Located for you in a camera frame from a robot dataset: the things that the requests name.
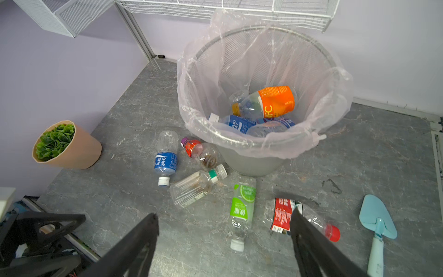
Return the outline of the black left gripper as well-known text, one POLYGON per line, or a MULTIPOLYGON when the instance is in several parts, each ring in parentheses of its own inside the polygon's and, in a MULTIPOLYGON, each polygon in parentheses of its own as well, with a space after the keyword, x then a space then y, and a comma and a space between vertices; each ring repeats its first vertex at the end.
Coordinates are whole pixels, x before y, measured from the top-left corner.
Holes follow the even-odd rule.
POLYGON ((81 255, 63 250, 67 234, 86 221, 83 214, 24 212, 1 226, 2 277, 68 277, 81 255))

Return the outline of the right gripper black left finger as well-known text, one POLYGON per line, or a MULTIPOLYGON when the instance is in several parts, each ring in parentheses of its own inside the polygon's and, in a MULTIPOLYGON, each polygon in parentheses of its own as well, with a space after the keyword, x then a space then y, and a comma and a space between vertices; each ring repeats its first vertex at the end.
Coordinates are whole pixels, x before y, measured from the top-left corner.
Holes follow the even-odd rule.
POLYGON ((148 214, 81 277, 147 277, 159 236, 159 219, 148 214))

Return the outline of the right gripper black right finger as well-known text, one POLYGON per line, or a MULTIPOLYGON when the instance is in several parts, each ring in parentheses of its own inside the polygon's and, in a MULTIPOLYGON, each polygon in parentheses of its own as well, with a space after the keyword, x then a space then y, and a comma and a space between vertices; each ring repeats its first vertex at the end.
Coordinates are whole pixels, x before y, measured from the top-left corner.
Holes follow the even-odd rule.
POLYGON ((291 239, 302 277, 366 277, 367 273, 348 259, 298 210, 291 216, 291 239))

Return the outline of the orange label bottle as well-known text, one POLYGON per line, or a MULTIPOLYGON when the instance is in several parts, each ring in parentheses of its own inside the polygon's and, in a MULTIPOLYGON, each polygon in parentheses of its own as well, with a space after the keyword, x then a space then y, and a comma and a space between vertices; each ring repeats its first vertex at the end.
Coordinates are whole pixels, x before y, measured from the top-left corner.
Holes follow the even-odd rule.
POLYGON ((232 105, 233 115, 252 121, 281 117, 295 109, 295 96, 288 86, 267 87, 232 105))

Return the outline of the clear bottle green band cap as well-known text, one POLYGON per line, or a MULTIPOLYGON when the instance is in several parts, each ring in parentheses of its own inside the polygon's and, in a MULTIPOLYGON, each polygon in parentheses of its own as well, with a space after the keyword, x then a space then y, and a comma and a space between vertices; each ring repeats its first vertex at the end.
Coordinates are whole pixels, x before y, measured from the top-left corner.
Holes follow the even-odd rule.
POLYGON ((172 184, 170 193, 174 205, 186 208, 206 196, 215 184, 227 176, 226 168, 220 164, 208 172, 200 170, 172 184))

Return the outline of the blue pocari label bottle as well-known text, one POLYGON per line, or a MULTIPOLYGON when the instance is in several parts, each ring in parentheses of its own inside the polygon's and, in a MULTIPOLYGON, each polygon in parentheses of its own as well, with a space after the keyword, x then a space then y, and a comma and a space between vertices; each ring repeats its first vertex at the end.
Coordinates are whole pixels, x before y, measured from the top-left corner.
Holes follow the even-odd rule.
POLYGON ((208 119, 210 122, 223 123, 242 134, 247 134, 248 130, 257 125, 256 122, 242 118, 236 115, 228 115, 220 117, 214 113, 211 113, 208 119))

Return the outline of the red label clear bottle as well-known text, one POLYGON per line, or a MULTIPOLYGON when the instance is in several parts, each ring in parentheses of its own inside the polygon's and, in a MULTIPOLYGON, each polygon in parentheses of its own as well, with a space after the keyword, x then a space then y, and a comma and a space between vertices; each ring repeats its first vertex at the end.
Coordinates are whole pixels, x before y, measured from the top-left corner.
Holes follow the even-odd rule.
POLYGON ((273 232, 290 235, 291 217, 295 211, 298 211, 330 241, 340 240, 341 234, 338 227, 321 217, 308 205, 291 199, 274 198, 266 202, 263 223, 273 232))

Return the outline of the green label clear bottle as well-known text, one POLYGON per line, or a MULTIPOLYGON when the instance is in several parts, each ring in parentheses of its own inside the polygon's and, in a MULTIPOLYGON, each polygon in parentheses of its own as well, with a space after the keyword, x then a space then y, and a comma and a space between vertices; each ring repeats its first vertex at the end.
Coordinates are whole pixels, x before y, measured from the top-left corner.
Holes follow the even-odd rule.
POLYGON ((257 181, 253 177, 240 175, 234 182, 230 207, 231 242, 230 248, 243 252, 245 241, 251 230, 257 195, 257 181))

